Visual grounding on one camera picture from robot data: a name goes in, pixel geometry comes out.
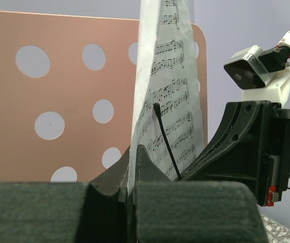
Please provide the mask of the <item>pink folding music stand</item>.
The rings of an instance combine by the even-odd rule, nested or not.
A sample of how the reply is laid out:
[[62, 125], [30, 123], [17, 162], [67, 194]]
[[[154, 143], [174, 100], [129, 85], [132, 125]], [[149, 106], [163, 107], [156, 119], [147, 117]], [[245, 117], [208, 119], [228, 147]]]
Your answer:
[[0, 181], [90, 181], [130, 144], [137, 20], [0, 11]]

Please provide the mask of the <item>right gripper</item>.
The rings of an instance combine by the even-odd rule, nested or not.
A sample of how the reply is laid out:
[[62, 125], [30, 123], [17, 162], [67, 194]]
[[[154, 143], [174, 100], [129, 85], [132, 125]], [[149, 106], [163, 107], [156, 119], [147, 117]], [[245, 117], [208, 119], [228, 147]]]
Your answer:
[[183, 172], [184, 181], [236, 181], [258, 205], [290, 190], [290, 109], [270, 101], [228, 102], [211, 141]]

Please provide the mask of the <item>printed sheet music page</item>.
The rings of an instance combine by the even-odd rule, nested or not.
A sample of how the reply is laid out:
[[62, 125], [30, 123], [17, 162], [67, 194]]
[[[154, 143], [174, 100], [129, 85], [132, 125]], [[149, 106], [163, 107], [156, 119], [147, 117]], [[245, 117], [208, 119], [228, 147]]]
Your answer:
[[193, 30], [186, 1], [141, 1], [128, 191], [144, 145], [171, 180], [204, 149]]

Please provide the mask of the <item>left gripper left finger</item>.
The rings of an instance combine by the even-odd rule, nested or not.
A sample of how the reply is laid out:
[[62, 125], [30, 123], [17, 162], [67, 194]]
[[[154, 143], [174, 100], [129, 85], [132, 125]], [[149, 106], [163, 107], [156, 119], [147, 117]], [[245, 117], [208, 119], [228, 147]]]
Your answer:
[[0, 242], [131, 242], [128, 162], [90, 182], [0, 182]]

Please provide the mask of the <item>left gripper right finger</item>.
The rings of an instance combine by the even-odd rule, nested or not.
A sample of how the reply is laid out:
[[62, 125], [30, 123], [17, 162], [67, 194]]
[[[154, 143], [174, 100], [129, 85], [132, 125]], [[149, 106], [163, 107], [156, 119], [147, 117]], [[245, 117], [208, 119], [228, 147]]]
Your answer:
[[138, 242], [267, 242], [247, 186], [238, 182], [172, 182], [137, 148], [134, 187]]

